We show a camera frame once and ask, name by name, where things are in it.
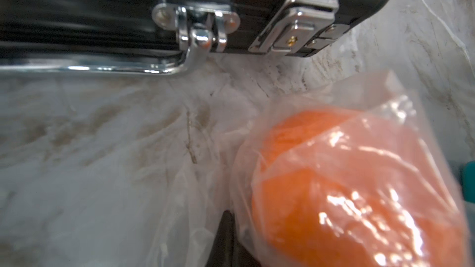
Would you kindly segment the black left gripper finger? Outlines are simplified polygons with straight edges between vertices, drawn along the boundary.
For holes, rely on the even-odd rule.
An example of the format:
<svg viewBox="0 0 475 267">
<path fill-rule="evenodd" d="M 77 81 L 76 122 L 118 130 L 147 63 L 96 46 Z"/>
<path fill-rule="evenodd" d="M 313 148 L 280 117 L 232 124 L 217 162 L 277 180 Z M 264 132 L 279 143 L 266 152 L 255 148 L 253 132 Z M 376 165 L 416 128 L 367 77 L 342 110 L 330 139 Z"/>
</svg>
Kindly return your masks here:
<svg viewBox="0 0 475 267">
<path fill-rule="evenodd" d="M 223 212 L 205 267 L 232 267 L 235 248 L 235 218 L 230 210 Z"/>
</svg>

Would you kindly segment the clear zip-top plastic bag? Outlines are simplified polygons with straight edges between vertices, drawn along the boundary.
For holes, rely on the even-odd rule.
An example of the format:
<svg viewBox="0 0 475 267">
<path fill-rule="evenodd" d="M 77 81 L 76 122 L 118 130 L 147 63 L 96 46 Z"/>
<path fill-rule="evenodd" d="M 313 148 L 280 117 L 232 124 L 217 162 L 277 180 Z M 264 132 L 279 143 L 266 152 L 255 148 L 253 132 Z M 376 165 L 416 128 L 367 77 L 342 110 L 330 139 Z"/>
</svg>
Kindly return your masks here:
<svg viewBox="0 0 475 267">
<path fill-rule="evenodd" d="M 186 263 L 192 241 L 158 232 L 163 216 L 214 207 L 222 124 L 272 93 L 226 72 L 178 78 L 1 79 L 1 265 L 145 267 Z"/>
</svg>

